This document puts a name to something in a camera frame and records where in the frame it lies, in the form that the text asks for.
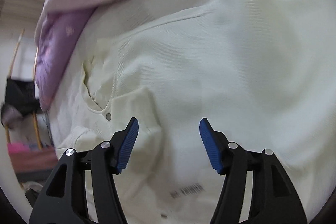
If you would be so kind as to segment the white button-up jacket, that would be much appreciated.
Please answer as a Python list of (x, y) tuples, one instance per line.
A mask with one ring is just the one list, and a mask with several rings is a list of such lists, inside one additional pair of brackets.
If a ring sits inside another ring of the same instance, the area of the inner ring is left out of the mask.
[(130, 0), (96, 11), (50, 110), (56, 154), (139, 134), (115, 178), (130, 223), (209, 223), (199, 135), (271, 149), (312, 220), (335, 187), (335, 0)]

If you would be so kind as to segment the black clothes on rack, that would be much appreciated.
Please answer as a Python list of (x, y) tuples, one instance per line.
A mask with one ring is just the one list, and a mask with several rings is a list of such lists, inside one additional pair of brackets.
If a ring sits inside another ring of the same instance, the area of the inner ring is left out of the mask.
[(1, 105), (1, 124), (13, 128), (26, 116), (42, 112), (39, 98), (35, 97), (34, 81), (8, 77), (5, 100)]

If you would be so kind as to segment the wooden clothes rack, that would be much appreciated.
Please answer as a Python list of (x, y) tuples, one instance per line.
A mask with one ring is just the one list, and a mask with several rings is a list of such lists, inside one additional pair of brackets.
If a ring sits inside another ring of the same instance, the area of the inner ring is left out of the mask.
[(37, 59), (33, 65), (33, 79), (24, 81), (13, 78), (13, 69), (17, 57), (18, 49), (21, 45), (25, 30), (22, 30), (11, 59), (9, 72), (6, 77), (5, 100), (1, 106), (1, 124), (5, 128), (7, 143), (11, 142), (9, 129), (24, 120), (27, 116), (33, 117), (35, 138), (38, 149), (43, 149), (41, 135), (38, 126), (37, 114), (41, 112), (39, 99), (35, 96), (35, 75), (37, 69)]

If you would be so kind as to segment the pink red folded fabric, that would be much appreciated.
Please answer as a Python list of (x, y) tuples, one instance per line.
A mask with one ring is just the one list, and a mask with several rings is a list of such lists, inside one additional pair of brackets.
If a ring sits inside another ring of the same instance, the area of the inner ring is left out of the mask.
[(8, 144), (7, 150), (20, 183), (45, 181), (58, 163), (53, 147), (30, 150), (23, 143)]

